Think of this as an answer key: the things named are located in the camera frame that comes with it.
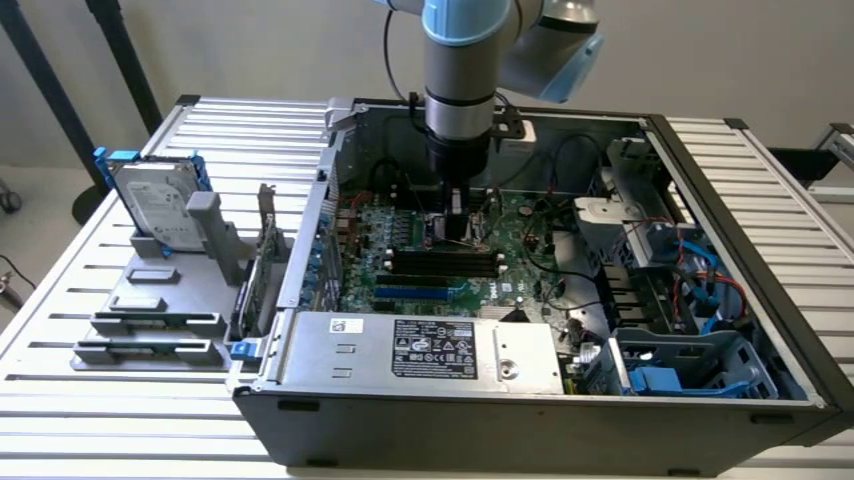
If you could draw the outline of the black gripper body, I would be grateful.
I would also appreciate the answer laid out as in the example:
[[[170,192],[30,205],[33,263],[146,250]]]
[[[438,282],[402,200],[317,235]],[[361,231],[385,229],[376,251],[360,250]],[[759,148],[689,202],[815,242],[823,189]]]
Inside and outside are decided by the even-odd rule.
[[[452,140],[429,131],[425,137],[426,159],[444,189],[462,189],[485,169],[489,133]]]

